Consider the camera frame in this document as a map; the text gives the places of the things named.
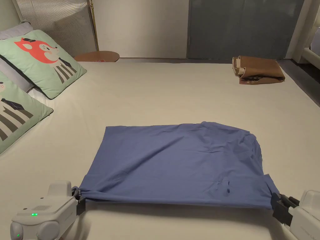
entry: white sheet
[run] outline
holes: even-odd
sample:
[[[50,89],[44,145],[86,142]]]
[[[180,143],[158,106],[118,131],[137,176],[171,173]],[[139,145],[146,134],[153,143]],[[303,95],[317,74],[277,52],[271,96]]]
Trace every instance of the white sheet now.
[[[213,121],[246,129],[261,145],[264,172],[281,193],[319,189],[320,108],[286,75],[240,85],[231,64],[81,63],[88,72],[48,106],[54,112],[0,156],[0,236],[18,209],[55,180],[79,186],[108,125]],[[88,240],[271,239],[271,212],[171,205],[98,205]]]

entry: speaker grille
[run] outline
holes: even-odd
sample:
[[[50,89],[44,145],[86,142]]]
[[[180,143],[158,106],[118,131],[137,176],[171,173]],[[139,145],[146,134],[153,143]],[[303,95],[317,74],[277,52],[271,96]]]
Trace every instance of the speaker grille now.
[[[34,207],[32,210],[33,211],[45,211],[50,207],[51,206],[49,206],[49,205],[39,205],[39,206]]]

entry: robotic arm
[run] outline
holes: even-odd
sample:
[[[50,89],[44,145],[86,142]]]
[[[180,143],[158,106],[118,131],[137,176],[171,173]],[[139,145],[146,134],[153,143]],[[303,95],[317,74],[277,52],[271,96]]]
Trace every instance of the robotic arm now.
[[[320,240],[320,192],[305,191],[300,201],[272,194],[273,217],[298,240]],[[12,218],[11,240],[58,240],[85,211],[85,198],[71,182],[52,183],[48,195]]]
[[[301,200],[273,193],[273,217],[298,240],[320,240],[320,192],[304,191]]]
[[[12,218],[11,240],[58,240],[85,211],[85,198],[71,182],[52,183],[46,197]]]

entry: round wooden table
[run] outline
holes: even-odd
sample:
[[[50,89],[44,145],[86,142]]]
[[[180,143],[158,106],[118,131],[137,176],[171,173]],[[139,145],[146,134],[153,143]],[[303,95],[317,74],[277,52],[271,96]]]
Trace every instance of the round wooden table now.
[[[111,51],[87,52],[75,56],[77,62],[116,62],[120,55]]]

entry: brown cloth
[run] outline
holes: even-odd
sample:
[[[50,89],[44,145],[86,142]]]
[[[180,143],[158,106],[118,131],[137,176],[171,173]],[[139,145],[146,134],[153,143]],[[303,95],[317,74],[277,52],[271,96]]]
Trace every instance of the brown cloth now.
[[[240,84],[281,83],[285,76],[272,59],[239,56],[232,58],[232,68]]]

